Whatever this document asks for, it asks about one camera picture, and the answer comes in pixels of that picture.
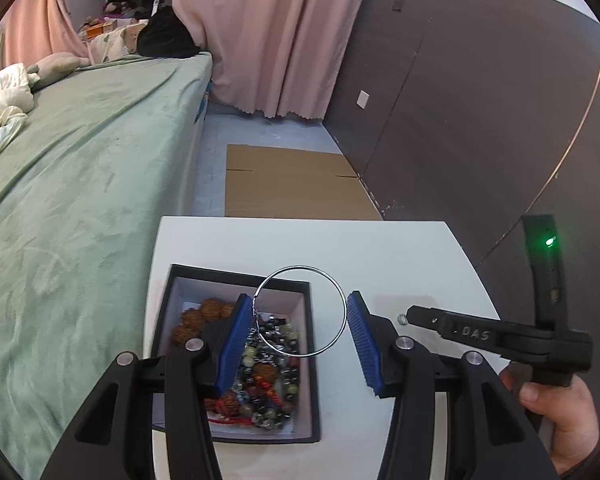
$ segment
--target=metal key ring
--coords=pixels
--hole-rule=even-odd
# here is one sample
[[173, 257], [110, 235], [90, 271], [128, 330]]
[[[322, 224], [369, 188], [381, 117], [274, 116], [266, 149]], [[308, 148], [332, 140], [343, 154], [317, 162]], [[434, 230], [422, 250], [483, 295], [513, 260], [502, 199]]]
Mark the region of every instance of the metal key ring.
[[[274, 276], [282, 274], [283, 272], [287, 272], [288, 270], [309, 270], [310, 272], [316, 272], [317, 274], [320, 274], [321, 276], [327, 278], [327, 280], [329, 280], [331, 283], [333, 283], [333, 286], [335, 286], [335, 288], [338, 289], [340, 299], [342, 300], [342, 308], [343, 308], [344, 316], [342, 318], [342, 326], [340, 327], [340, 330], [338, 330], [336, 337], [334, 337], [327, 346], [320, 348], [319, 350], [316, 350], [315, 352], [311, 352], [309, 354], [289, 354], [282, 350], [278, 350], [277, 348], [275, 348], [275, 346], [273, 346], [271, 343], [269, 343], [269, 341], [264, 339], [264, 336], [260, 333], [260, 316], [258, 314], [258, 311], [256, 310], [256, 299], [257, 299], [258, 295], [260, 294], [260, 291], [263, 289], [263, 287], [265, 285], [267, 285], [269, 280], [271, 280]], [[256, 292], [253, 295], [253, 316], [255, 317], [255, 320], [256, 320], [256, 329], [258, 330], [258, 336], [260, 336], [260, 339], [264, 342], [264, 344], [267, 345], [269, 348], [271, 348], [274, 352], [276, 352], [277, 354], [283, 355], [285, 357], [299, 357], [299, 358], [314, 357], [314, 356], [317, 356], [318, 354], [321, 354], [325, 350], [328, 350], [333, 345], [335, 345], [336, 341], [340, 338], [340, 336], [344, 332], [344, 329], [347, 326], [347, 298], [345, 297], [344, 292], [342, 291], [342, 288], [340, 288], [340, 285], [338, 284], [338, 282], [336, 280], [334, 280], [330, 275], [328, 275], [323, 270], [316, 269], [315, 267], [295, 265], [295, 266], [285, 267], [284, 269], [277, 270], [276, 272], [270, 274], [269, 276], [267, 276], [264, 279], [264, 281], [256, 289]]]

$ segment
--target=pink curtain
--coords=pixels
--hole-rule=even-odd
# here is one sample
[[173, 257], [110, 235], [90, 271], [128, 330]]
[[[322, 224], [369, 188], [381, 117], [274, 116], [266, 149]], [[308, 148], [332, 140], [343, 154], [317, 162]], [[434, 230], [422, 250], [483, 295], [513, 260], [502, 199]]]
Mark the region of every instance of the pink curtain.
[[267, 117], [323, 118], [361, 0], [173, 0], [214, 57], [213, 96]]
[[6, 15], [4, 59], [25, 66], [55, 52], [88, 57], [74, 31], [64, 0], [16, 0]]

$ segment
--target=stuffed toy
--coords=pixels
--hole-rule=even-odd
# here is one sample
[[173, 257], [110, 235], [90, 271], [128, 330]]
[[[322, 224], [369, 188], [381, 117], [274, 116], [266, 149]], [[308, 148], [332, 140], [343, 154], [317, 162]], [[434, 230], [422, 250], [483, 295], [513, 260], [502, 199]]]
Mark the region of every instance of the stuffed toy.
[[32, 90], [40, 90], [67, 77], [76, 68], [89, 66], [85, 57], [77, 57], [69, 52], [56, 52], [50, 54], [39, 62], [27, 68], [27, 73], [38, 74], [39, 80], [33, 84]]

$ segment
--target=black bag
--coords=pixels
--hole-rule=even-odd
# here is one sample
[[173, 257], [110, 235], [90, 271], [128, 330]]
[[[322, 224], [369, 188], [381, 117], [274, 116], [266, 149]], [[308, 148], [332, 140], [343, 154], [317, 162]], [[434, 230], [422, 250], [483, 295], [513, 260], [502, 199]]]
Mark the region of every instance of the black bag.
[[193, 57], [200, 48], [191, 39], [187, 27], [173, 7], [159, 9], [138, 34], [138, 54], [147, 57]]

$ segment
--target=green bed sheet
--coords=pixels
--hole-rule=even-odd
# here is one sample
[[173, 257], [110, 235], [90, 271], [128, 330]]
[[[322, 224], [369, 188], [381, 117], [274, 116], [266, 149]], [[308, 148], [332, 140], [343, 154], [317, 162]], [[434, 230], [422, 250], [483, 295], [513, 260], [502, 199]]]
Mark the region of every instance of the green bed sheet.
[[141, 354], [165, 189], [211, 64], [76, 73], [0, 154], [0, 448], [25, 480], [112, 359]]

